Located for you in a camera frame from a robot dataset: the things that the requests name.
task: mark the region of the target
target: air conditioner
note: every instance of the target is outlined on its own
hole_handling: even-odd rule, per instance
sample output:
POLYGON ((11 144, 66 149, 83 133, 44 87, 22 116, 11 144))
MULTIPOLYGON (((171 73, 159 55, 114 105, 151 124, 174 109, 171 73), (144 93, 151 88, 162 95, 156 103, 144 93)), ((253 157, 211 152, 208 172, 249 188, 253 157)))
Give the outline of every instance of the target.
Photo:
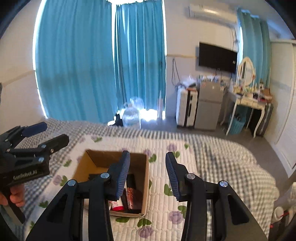
POLYGON ((234 27, 237 24, 237 16, 235 14, 202 5, 190 4, 189 16, 191 18, 205 18, 230 27, 234 27))

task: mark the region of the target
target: gray checkered bedding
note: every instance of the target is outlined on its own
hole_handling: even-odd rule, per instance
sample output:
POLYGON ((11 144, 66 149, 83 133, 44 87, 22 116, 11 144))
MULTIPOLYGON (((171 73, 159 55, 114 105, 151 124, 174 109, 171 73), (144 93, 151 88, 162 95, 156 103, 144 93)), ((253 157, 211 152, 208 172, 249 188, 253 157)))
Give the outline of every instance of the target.
MULTIPOLYGON (((26 183, 24 214, 27 220, 36 205, 37 198, 50 183, 66 156, 83 135, 95 134, 123 138, 177 139, 191 143, 200 177, 204 181, 213 183, 217 183, 220 180, 227 180, 268 236, 273 202, 278 195, 278 190, 275 187, 274 178, 260 168, 255 157, 243 146, 204 135, 135 130, 89 122, 65 122, 55 119, 47 119, 45 122, 48 125, 47 131, 26 138, 18 147, 35 147, 48 139, 64 133, 69 136, 70 143, 66 148, 52 155, 50 175, 26 183)), ((210 226, 208 229, 211 228, 210 224, 211 215, 208 212, 208 225, 210 226)), ((16 235, 20 240, 23 240, 24 228, 17 227, 16 235)))

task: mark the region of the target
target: gray floor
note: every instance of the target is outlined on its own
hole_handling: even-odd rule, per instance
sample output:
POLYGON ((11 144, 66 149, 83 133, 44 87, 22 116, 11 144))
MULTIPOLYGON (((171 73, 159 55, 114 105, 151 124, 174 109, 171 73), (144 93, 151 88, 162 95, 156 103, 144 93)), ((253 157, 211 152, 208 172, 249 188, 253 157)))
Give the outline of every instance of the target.
POLYGON ((238 135, 226 136, 226 126, 220 127, 220 125, 217 125, 216 131, 199 131, 195 129, 177 127, 176 120, 174 118, 151 120, 148 122, 142 120, 141 125, 142 129, 203 134, 239 143, 249 149, 257 159, 259 165, 275 178, 276 186, 280 190, 281 195, 288 190, 293 182, 296 182, 296 173, 288 179, 283 165, 269 143, 262 137, 253 138, 250 130, 243 129, 238 135))

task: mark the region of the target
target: cardboard box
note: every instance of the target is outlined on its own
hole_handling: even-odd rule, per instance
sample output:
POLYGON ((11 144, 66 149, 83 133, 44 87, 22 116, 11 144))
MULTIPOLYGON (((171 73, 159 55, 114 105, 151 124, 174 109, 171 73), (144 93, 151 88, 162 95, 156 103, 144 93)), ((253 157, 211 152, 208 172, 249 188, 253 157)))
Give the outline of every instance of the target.
MULTIPOLYGON (((89 174, 98 174, 107 172, 109 166, 112 163, 118 162, 122 153, 117 151, 96 151, 86 150, 82 156, 77 169, 73 175, 73 179, 80 182, 85 182, 89 178, 89 174)), ((145 216, 147 210, 148 201, 148 189, 149 189, 149 162, 148 157, 141 153, 130 153, 131 163, 129 173, 133 173, 135 176, 137 190, 140 190, 143 194, 143 202, 141 213, 122 213, 110 211, 110 215, 140 218, 145 216)))

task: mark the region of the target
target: television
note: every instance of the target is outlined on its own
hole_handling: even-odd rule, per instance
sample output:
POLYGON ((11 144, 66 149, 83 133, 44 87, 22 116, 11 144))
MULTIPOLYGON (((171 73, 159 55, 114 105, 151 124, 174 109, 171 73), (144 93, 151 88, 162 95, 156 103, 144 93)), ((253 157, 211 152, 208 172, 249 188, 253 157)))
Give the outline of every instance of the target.
POLYGON ((236 73, 237 52, 200 42, 199 66, 236 73))

